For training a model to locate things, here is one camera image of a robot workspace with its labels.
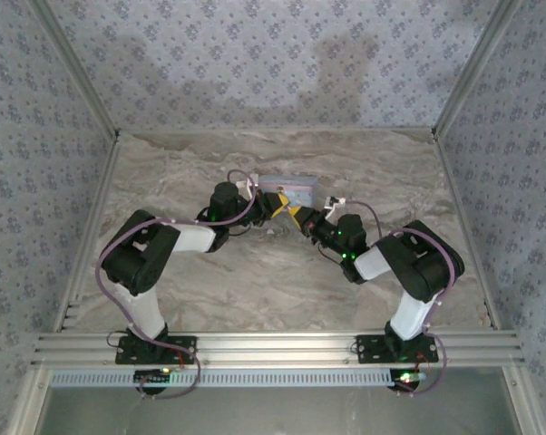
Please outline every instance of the patterned wallpaper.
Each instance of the patterned wallpaper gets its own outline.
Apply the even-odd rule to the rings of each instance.
[[[494,302],[546,410],[546,0],[519,10],[449,131]]]
[[[50,2],[114,123],[434,125],[495,0]]]
[[[50,331],[108,139],[25,3],[0,1],[0,433]]]

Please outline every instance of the gray marble surface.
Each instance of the gray marble surface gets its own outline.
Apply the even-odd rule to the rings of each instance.
[[[126,218],[137,208],[194,218],[234,168],[316,176],[319,206],[328,194],[367,201],[386,231],[422,219],[466,264],[433,323],[489,325],[435,146],[424,137],[391,131],[213,132],[122,136],[119,143],[75,330],[125,326],[119,310],[99,292],[93,265]],[[374,241],[371,214],[353,206],[347,211],[361,214],[368,241]],[[392,273],[363,285],[348,283],[339,266],[323,258],[283,213],[217,253],[172,256],[158,292],[172,331],[263,331],[380,328],[395,312],[402,288]]]

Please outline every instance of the black mounting plate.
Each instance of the black mounting plate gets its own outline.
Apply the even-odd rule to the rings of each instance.
[[[193,335],[169,335],[162,339],[164,343],[177,344],[178,346],[189,349],[193,353],[197,352],[197,337]],[[178,352],[172,349],[162,348],[161,352],[158,346],[137,338],[136,336],[124,336],[118,342],[116,351],[116,364],[118,365],[144,365],[144,364],[162,364],[176,365],[182,362],[184,365],[193,365],[194,361],[186,353]]]
[[[399,356],[395,356],[390,352],[383,334],[357,335],[354,346],[356,347],[357,361],[360,364],[426,363],[424,358],[429,363],[438,363],[438,352],[434,338],[422,334],[405,342],[406,350]]]

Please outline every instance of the metal frame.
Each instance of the metal frame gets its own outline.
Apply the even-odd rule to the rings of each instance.
[[[475,45],[471,57],[463,67],[453,91],[446,100],[443,110],[434,125],[434,131],[438,136],[443,137],[450,128],[521,3],[522,0],[498,1],[479,38],[479,42]]]
[[[519,340],[514,331],[490,329],[453,331],[435,330],[444,343],[449,370],[460,367],[501,367],[518,375],[524,364]],[[348,373],[364,379],[364,374],[380,372],[380,369],[411,368],[412,364],[359,364],[350,350],[359,334],[381,334],[379,330],[349,332],[303,333],[191,333],[198,337],[198,356],[205,374],[238,370],[242,372],[273,373],[293,371],[302,373],[328,372],[339,376]],[[105,376],[117,374],[114,364],[115,349],[106,343],[105,333],[48,333],[39,337],[32,357],[31,370],[27,374],[19,397],[9,435],[33,434],[40,425],[42,408],[48,398],[48,387],[55,374],[66,370],[79,370]],[[434,368],[441,363],[432,364]],[[138,366],[138,370],[161,368],[157,365]],[[120,367],[126,371],[131,367]],[[517,378],[511,378],[512,401],[524,435],[546,433],[537,430],[534,412],[526,403],[527,386]]]
[[[514,331],[440,329],[449,367],[503,367],[524,364]],[[368,367],[350,350],[359,334],[384,331],[303,333],[190,333],[198,337],[197,355],[206,369],[339,369]],[[39,337],[32,366],[49,369],[111,367],[116,350],[106,333],[52,333]],[[440,367],[442,362],[433,363]],[[163,365],[143,365],[142,369]],[[412,368],[412,363],[371,364],[374,368]]]
[[[476,274],[482,287],[486,304],[495,328],[501,328],[498,314],[491,299],[490,286],[482,273],[482,263],[478,256],[473,235],[458,196],[456,183],[449,172],[448,159],[437,135],[434,136],[439,160],[444,170],[453,202],[459,215],[462,230],[465,235],[470,255],[476,268]],[[93,371],[117,370],[114,363],[115,350],[105,342],[105,334],[64,332],[72,328],[74,319],[80,309],[79,291],[82,287],[85,268],[89,265],[93,254],[99,227],[102,219],[102,209],[111,185],[122,136],[112,146],[105,171],[94,198],[94,203],[83,240],[73,266],[72,277],[66,289],[62,309],[54,327],[56,333],[40,336],[36,352],[32,359],[32,370],[25,388],[28,393],[21,396],[20,401],[33,400],[43,403],[45,395],[38,387],[37,379],[42,385],[45,379],[51,379],[53,371],[66,369],[82,369]],[[523,366],[524,360],[520,342],[514,331],[493,329],[474,329],[471,331],[437,331],[448,352],[449,367],[502,367],[505,380],[516,417],[523,434],[537,435],[546,433],[546,423],[541,413],[537,395],[529,382],[529,373]],[[210,370],[367,370],[367,365],[357,363],[357,358],[349,350],[358,334],[381,334],[382,331],[349,331],[323,333],[191,333],[199,337],[199,357],[203,368]],[[374,368],[407,368],[408,364],[373,365]],[[159,368],[158,366],[142,366],[139,368]],[[20,427],[35,427],[39,419],[41,407],[26,405]],[[11,431],[9,433],[33,433],[29,430]]]
[[[57,17],[51,6],[48,5],[46,0],[28,0],[28,4],[39,20],[40,25],[47,33],[47,37],[54,45],[55,51],[57,51],[62,59],[65,69],[72,76],[83,99],[92,110],[93,116],[103,130],[110,137],[113,137],[115,135],[115,128],[112,119],[100,99],[98,92],[93,87],[79,57],[75,54],[72,45],[65,36],[65,32],[57,21]]]
[[[443,139],[438,136],[438,134],[435,134],[434,141],[436,143],[436,147],[438,148],[438,155],[444,169],[444,174],[448,181],[449,189],[451,190],[454,206],[456,207],[459,215],[459,220],[461,222],[461,227],[466,238],[469,252],[477,269],[477,276],[479,278],[480,286],[484,292],[484,297],[486,300],[485,304],[487,306],[489,316],[491,317],[492,326],[497,330],[501,330],[501,319],[499,318],[499,314],[494,306],[494,302],[492,301],[491,286],[486,275],[481,272],[483,270],[483,262],[476,248],[473,232],[471,231],[471,226],[469,225],[463,202],[460,200],[458,194],[456,180],[449,170],[450,164],[446,151],[444,150]],[[545,416],[541,410],[537,392],[532,385],[529,369],[523,365],[520,367],[503,367],[502,371],[509,388],[509,394],[511,395],[511,401],[517,416],[517,420],[521,425],[522,433],[541,435],[546,434]]]

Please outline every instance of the robotic arm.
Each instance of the robotic arm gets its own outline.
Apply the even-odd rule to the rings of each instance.
[[[451,279],[443,254],[405,232],[390,234],[368,247],[359,215],[346,214],[334,225],[326,220],[324,211],[313,208],[290,208],[289,213],[313,244],[319,242],[342,256],[340,266],[350,282],[362,284],[389,270],[395,273],[405,291],[385,326],[385,344],[395,359],[411,353],[420,342],[424,321],[436,297]],[[415,220],[405,228],[430,237],[442,247],[451,259],[454,280],[464,273],[461,257],[424,223]]]
[[[207,227],[195,224],[152,224],[123,240],[102,262],[121,298],[123,306],[147,337],[159,342],[168,339],[168,326],[158,307],[156,283],[168,259],[175,252],[215,252],[229,239],[229,229],[235,226],[261,226],[280,213],[288,204],[284,195],[256,191],[256,198],[248,212],[239,220],[226,225]],[[247,209],[249,202],[239,189],[228,181],[218,184],[210,204],[198,215],[198,222],[226,222]],[[108,246],[131,228],[156,217],[145,210],[137,210],[120,228]],[[164,348],[154,346],[139,337],[130,326],[129,336],[141,341],[147,363],[158,361]]]

